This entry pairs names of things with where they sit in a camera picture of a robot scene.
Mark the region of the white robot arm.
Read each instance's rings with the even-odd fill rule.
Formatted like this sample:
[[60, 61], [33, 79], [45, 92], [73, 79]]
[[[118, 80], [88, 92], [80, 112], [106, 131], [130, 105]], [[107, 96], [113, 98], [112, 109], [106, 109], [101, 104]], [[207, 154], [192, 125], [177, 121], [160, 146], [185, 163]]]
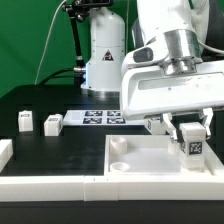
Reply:
[[215, 56], [224, 14], [216, 0], [137, 0], [135, 50], [121, 67], [120, 109], [129, 120], [200, 113], [208, 128], [224, 107], [224, 59]]

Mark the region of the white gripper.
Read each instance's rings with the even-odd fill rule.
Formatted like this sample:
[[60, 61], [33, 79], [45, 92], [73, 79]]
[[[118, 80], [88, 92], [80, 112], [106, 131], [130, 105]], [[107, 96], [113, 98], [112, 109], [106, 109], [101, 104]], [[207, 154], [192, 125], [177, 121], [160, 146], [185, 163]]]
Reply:
[[135, 52], [128, 53], [122, 65], [122, 116], [127, 120], [142, 120], [162, 114], [162, 126], [171, 142], [177, 143], [172, 114], [201, 110], [199, 117], [209, 139], [213, 109], [224, 109], [224, 60], [197, 64], [196, 73], [166, 75], [159, 65], [150, 61], [135, 62]]

